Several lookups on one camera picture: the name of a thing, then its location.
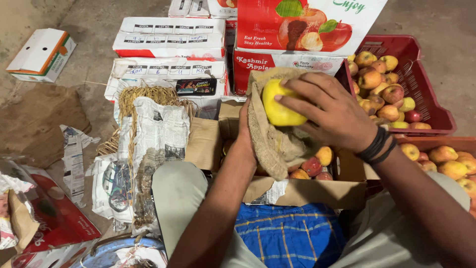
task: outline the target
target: concrete floor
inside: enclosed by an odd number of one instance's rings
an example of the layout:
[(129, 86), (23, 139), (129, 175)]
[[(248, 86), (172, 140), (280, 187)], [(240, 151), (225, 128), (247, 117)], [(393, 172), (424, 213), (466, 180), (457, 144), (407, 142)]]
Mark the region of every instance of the concrete floor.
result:
[[(438, 102), (449, 109), (456, 120), (455, 135), (476, 136), (476, 8), (471, 0), (389, 0), (374, 26), (373, 34), (411, 34), (420, 42), (425, 55), (423, 65), (432, 82)], [(113, 105), (104, 97), (115, 52), (111, 49), (122, 19), (129, 16), (166, 17), (169, 0), (77, 0), (59, 24), (78, 43), (56, 84), (75, 88), (91, 121), (92, 137), (109, 138), (116, 126)], [(28, 90), (34, 83), (23, 83)], [(94, 158), (95, 146), (84, 151), (84, 166)], [(48, 172), (62, 183), (62, 162)], [(85, 181), (86, 216), (106, 232), (111, 221), (91, 211), (92, 177)]]

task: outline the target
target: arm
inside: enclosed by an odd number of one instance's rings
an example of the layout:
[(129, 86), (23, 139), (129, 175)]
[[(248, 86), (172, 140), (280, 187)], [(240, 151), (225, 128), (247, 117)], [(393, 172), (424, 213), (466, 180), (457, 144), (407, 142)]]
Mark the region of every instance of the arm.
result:
[[(308, 99), (307, 102), (288, 96), (275, 97), (315, 123), (308, 121), (301, 126), (311, 135), (354, 153), (362, 152), (372, 143), (377, 127), (335, 78), (306, 73), (299, 79), (283, 81), (283, 85)], [(389, 145), (390, 139), (380, 155)], [(476, 220), (458, 202), (399, 147), (374, 169), (402, 213), (418, 223), (447, 257), (463, 267), (476, 267)]]
[(220, 266), (233, 234), (241, 201), (256, 171), (247, 116), (248, 103), (240, 110), (238, 137), (207, 197), (180, 237), (167, 267)]

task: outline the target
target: burlap sack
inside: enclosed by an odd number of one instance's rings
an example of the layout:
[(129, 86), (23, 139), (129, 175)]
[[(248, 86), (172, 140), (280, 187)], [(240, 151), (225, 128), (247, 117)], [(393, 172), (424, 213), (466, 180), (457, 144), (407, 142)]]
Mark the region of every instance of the burlap sack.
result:
[(260, 165), (275, 180), (288, 175), (288, 167), (300, 164), (315, 155), (321, 142), (297, 127), (275, 127), (265, 113), (261, 93), (270, 79), (297, 78), (306, 70), (273, 68), (265, 72), (251, 71), (247, 95), (250, 98), (248, 124)]

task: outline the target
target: mango box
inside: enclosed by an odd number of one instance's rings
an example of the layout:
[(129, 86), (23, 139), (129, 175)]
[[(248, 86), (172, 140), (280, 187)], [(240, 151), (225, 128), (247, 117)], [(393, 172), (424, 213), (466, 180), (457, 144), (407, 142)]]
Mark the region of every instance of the mango box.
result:
[[(185, 161), (194, 163), (200, 169), (217, 172), (223, 142), (236, 139), (238, 135), (238, 115), (242, 105), (235, 101), (223, 102), (218, 121), (194, 118)], [(285, 194), (277, 200), (276, 205), (326, 203), (333, 209), (362, 209), (367, 186), (363, 162), (350, 151), (333, 150), (336, 156), (333, 163), (335, 181), (290, 179)], [(271, 177), (253, 177), (243, 202), (251, 203), (262, 196), (274, 181)]]
[(8, 65), (7, 72), (22, 81), (55, 82), (75, 47), (65, 31), (38, 29)]

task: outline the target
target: black wristband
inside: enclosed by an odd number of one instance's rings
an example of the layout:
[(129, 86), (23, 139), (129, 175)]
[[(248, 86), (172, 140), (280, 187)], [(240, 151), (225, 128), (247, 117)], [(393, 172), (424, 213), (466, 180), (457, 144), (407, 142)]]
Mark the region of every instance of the black wristband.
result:
[(376, 164), (384, 161), (390, 155), (390, 153), (392, 152), (393, 148), (395, 148), (396, 145), (397, 145), (397, 141), (395, 139), (392, 139), (392, 143), (390, 144), (387, 151), (383, 155), (379, 156), (378, 158), (376, 158), (374, 160), (370, 160), (367, 163), (369, 165), (376, 165)]
[(390, 134), (384, 128), (378, 127), (377, 135), (374, 141), (364, 151), (356, 154), (357, 157), (369, 163), (377, 154), (379, 154), (385, 146), (385, 142), (390, 137)]

